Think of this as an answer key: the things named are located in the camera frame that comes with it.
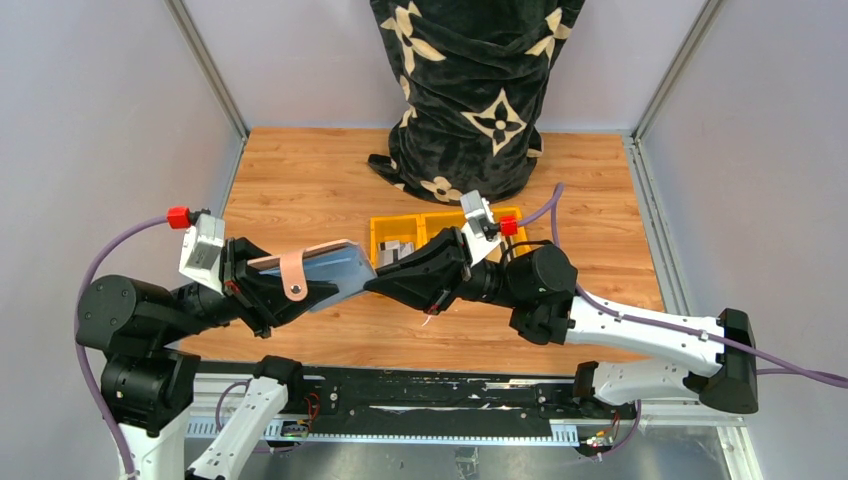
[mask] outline blue phone case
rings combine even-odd
[[[359,246],[348,245],[339,250],[322,253],[303,260],[307,280],[332,282],[339,293],[317,303],[310,312],[318,312],[364,292],[365,282],[377,278],[377,273]],[[262,275],[280,276],[280,269],[269,268]]]

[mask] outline red cable connector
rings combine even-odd
[[[191,226],[188,207],[171,207],[168,209],[168,214],[165,217],[168,219],[168,225],[174,230],[181,230]]]
[[[511,237],[518,233],[518,220],[515,219],[514,215],[504,215],[501,217],[500,225],[501,235]]]

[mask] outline leather strap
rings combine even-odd
[[[303,259],[332,252],[348,245],[356,245],[356,243],[347,239],[335,240],[309,248],[292,250],[280,255],[255,258],[248,261],[247,264],[257,270],[266,270],[279,265],[280,277],[283,280],[283,293],[289,300],[300,302],[309,294],[306,287],[306,273],[303,271]]]
[[[306,249],[292,250],[280,255],[280,277],[283,293],[293,302],[300,302],[309,293],[306,290],[306,273],[303,271],[303,254]]]

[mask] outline black fabric with star pattern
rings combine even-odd
[[[409,108],[371,168],[418,198],[519,193],[542,152],[550,68],[584,0],[371,0]]]

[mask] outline white bracket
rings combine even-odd
[[[717,324],[715,317],[671,315],[610,302],[594,295],[592,298],[621,315],[649,318],[724,336],[724,327]],[[716,356],[724,353],[724,345],[704,341],[703,333],[698,337],[622,320],[601,312],[582,297],[574,297],[570,318],[574,321],[574,328],[568,330],[565,337],[567,343],[607,345],[630,350],[667,360],[704,377],[711,377],[721,369]]]
[[[137,480],[172,480],[185,476],[185,436],[189,409],[159,431],[158,437],[148,437],[141,427],[120,424],[133,455]]]
[[[288,400],[288,388],[277,380],[268,377],[251,380],[241,405],[224,429],[189,467],[188,471],[194,475],[190,478],[236,480],[268,423]]]
[[[224,220],[200,214],[183,236],[180,273],[223,295],[221,250],[224,243]]]
[[[491,240],[486,238],[483,225],[497,225],[492,210],[489,209],[489,201],[480,196],[480,192],[473,190],[459,198],[462,211],[465,213],[466,223],[462,226],[462,234],[468,243],[468,251],[471,252],[471,265],[473,267],[486,258],[493,250],[501,244],[500,233],[495,233]]]
[[[632,363],[601,362],[595,369],[592,387],[595,398],[610,405],[641,399],[698,398],[683,385],[689,370],[662,360]]]

